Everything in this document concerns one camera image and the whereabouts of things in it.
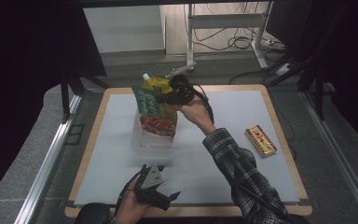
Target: chocolate bar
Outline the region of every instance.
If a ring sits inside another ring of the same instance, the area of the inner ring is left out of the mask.
[[[269,137],[264,133],[260,126],[256,125],[246,129],[245,134],[249,140],[251,140],[258,154],[260,154],[262,158],[266,158],[277,151],[277,148],[271,140],[269,140]]]

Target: hand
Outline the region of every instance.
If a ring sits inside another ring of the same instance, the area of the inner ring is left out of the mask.
[[[173,105],[172,108],[176,111],[181,111],[185,115],[185,118],[196,124],[205,135],[216,129],[209,117],[208,110],[197,95],[187,105]]]
[[[133,187],[138,178],[135,178],[129,185],[128,190],[124,193],[121,206],[116,215],[116,220],[120,224],[135,224],[145,214],[147,208],[150,206],[147,203],[138,203],[136,200]]]

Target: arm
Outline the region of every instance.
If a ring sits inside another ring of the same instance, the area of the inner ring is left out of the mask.
[[[287,214],[276,189],[256,169],[254,155],[249,150],[240,148],[226,129],[214,127],[202,101],[196,96],[190,104],[175,105],[174,109],[181,111],[205,133],[203,145],[230,183],[233,202],[241,209],[246,223],[284,223],[277,214],[230,181],[234,178],[257,197]]]

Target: person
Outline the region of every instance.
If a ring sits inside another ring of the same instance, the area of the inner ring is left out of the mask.
[[[225,128],[214,126],[198,96],[187,105],[174,105],[173,108],[182,112],[205,134],[202,144],[230,184],[231,197],[241,209],[243,223],[292,222],[276,189],[257,171],[252,152],[239,147]],[[148,207],[147,204],[138,203],[134,192],[127,190],[116,220],[112,223],[134,224],[143,217]]]

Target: gray floor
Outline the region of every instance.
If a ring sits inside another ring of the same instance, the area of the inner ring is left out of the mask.
[[[183,56],[129,55],[128,60],[121,57],[120,62],[117,62],[115,57],[117,55],[103,55],[108,77],[101,77],[115,87],[140,84],[143,73],[164,76],[173,68],[185,65]],[[228,82],[255,84],[264,79],[263,73],[252,73],[231,80],[238,74],[258,71],[253,54],[198,55],[196,62],[196,70],[187,75],[190,81],[201,85],[226,85]],[[82,96],[72,131],[76,133],[83,129],[82,135],[74,134],[67,138],[34,212],[32,223],[74,222],[72,218],[65,216],[63,210],[68,205],[67,198],[103,96],[101,88],[86,79],[82,80],[88,90]],[[306,219],[310,223],[358,223],[358,202],[296,90],[297,80],[298,76],[291,77],[268,91],[313,207],[312,214]],[[39,119],[18,158],[0,183],[0,223],[15,221],[61,123],[61,88],[56,87],[48,91],[44,103]],[[324,115],[325,122],[358,176],[358,134],[340,116],[329,96],[324,97]],[[173,220],[160,220],[160,223],[164,222],[172,223]]]

